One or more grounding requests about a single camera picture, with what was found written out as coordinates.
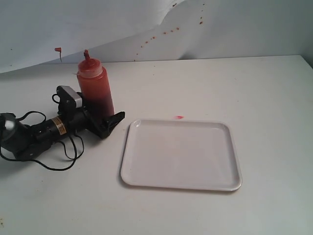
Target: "red stain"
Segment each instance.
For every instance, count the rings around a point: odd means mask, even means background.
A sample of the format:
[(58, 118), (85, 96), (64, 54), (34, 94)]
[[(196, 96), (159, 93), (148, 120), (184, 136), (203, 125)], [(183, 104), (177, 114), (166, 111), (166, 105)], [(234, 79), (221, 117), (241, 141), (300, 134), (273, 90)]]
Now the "red stain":
[(184, 116), (175, 116), (174, 119), (183, 119)]
[(61, 62), (62, 62), (62, 57), (61, 57), (62, 48), (61, 48), (61, 47), (56, 47), (56, 48), (54, 49), (54, 51), (60, 53), (60, 60), (61, 60)]

